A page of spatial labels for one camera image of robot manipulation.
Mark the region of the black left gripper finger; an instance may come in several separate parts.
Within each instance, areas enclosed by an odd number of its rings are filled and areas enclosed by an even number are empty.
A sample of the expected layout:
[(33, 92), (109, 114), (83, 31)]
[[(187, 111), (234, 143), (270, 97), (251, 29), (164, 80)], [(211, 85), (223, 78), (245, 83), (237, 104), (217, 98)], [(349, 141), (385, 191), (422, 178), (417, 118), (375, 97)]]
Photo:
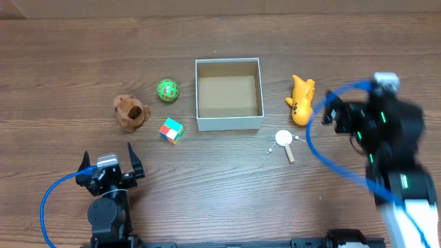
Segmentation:
[(132, 165), (132, 168), (134, 170), (135, 174), (144, 174), (144, 169), (142, 166), (141, 160), (138, 158), (138, 156), (134, 153), (132, 146), (130, 143), (127, 144), (129, 156), (130, 156), (130, 162)]
[(81, 161), (81, 164), (79, 166), (78, 172), (81, 172), (85, 169), (87, 169), (90, 166), (90, 157), (87, 151), (84, 152), (83, 160)]

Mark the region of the yellow rubber toy animal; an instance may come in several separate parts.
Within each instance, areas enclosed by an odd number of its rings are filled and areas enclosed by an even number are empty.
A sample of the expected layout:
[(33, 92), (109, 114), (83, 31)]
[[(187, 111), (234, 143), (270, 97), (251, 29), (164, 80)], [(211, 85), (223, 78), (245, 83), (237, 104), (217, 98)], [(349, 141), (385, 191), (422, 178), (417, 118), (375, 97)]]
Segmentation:
[(306, 126), (309, 118), (314, 113), (311, 107), (315, 93), (315, 81), (312, 79), (302, 80), (299, 76), (292, 75), (294, 88), (291, 97), (285, 102), (291, 107), (291, 117), (295, 124)]

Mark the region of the colourful two-by-two puzzle cube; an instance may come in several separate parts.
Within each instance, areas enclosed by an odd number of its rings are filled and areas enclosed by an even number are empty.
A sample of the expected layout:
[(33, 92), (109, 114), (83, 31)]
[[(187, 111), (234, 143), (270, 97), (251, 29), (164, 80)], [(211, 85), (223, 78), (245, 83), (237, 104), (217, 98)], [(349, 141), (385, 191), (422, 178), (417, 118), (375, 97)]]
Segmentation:
[(177, 144), (185, 133), (184, 127), (172, 118), (167, 118), (159, 130), (160, 135), (171, 142)]

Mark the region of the brown plush capybara toy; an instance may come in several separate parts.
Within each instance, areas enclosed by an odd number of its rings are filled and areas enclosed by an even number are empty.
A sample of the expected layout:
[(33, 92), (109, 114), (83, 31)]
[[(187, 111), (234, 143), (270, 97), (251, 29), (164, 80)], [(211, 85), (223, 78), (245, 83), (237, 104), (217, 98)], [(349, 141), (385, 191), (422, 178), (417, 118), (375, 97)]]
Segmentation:
[(122, 128), (133, 133), (150, 118), (150, 106), (130, 94), (120, 94), (114, 98), (114, 111)]

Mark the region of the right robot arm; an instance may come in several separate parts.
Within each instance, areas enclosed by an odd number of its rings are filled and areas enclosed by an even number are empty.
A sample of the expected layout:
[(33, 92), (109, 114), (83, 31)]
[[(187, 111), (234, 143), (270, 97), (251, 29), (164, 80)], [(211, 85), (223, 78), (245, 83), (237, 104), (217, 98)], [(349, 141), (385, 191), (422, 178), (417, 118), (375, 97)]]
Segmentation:
[(424, 131), (421, 108), (390, 93), (350, 102), (328, 91), (322, 124), (331, 122), (361, 146), (368, 158), (366, 177), (398, 199), (374, 197), (392, 246), (439, 247), (435, 185), (416, 158)]

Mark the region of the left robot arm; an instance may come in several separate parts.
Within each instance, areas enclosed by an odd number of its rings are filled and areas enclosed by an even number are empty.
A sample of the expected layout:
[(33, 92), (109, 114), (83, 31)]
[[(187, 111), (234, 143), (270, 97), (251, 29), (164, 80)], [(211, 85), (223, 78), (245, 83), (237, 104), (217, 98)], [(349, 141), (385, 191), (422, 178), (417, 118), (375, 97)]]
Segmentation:
[(128, 145), (133, 170), (122, 172), (116, 154), (97, 158), (92, 166), (88, 153), (75, 176), (76, 183), (85, 187), (97, 199), (88, 208), (88, 221), (92, 226), (91, 247), (139, 248), (144, 242), (132, 233), (128, 189), (137, 186), (137, 180), (145, 176), (141, 160)]

